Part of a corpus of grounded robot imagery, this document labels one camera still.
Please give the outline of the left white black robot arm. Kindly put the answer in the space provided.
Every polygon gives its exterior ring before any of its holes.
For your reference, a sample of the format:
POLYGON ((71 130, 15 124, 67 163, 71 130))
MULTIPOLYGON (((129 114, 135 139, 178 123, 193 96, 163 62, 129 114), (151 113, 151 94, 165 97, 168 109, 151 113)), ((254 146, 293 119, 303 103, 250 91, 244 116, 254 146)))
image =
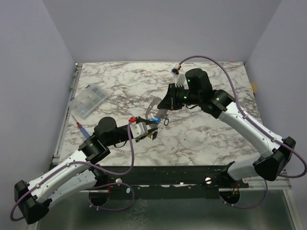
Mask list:
POLYGON ((147 120, 132 117, 127 125, 118 127, 114 118, 102 118, 94 127, 93 134, 66 160, 30 182, 20 180, 15 184, 15 205, 12 210, 18 208, 22 217, 14 218, 12 211, 11 221, 24 219, 27 224, 34 224, 61 198, 87 188, 103 188, 106 183, 105 174, 128 174, 132 168, 123 173, 113 172, 102 168, 98 162, 110 154, 110 146, 140 141, 157 131, 158 123, 158 118, 147 120))

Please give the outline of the black key tag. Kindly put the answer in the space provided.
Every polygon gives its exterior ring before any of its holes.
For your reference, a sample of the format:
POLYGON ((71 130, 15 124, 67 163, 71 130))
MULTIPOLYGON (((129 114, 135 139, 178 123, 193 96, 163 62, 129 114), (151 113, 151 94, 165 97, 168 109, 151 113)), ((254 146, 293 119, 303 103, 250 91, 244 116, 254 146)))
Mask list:
POLYGON ((169 119, 166 118, 165 121, 164 121, 164 125, 167 126, 168 124, 169 124, 169 119))

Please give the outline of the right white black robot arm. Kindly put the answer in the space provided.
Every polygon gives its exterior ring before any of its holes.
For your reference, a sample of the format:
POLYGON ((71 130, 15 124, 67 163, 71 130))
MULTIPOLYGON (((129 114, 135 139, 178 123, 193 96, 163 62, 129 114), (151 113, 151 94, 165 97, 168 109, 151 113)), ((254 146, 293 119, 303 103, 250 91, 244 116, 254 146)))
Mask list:
POLYGON ((208 74, 200 68, 185 73, 188 88, 171 83, 158 109, 179 110, 185 105, 197 105, 214 118, 228 124, 242 135, 260 154, 249 160, 231 162, 220 176, 221 184, 232 187, 237 181, 260 176, 274 181, 291 159, 293 138, 282 138, 265 128, 246 112, 240 112, 234 98, 224 90, 214 90, 208 74))

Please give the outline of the silver key organiser with rings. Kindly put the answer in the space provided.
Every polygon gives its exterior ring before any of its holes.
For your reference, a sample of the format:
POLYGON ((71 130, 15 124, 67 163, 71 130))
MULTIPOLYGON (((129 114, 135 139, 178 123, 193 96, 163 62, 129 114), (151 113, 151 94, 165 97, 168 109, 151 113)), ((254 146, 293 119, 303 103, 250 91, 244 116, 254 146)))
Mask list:
POLYGON ((162 101, 160 97, 155 97, 152 102, 147 107, 145 112, 145 119, 154 121, 154 124, 149 125, 152 128, 158 128, 159 123, 161 120, 167 117, 167 110, 165 109, 158 109, 157 105, 162 101))

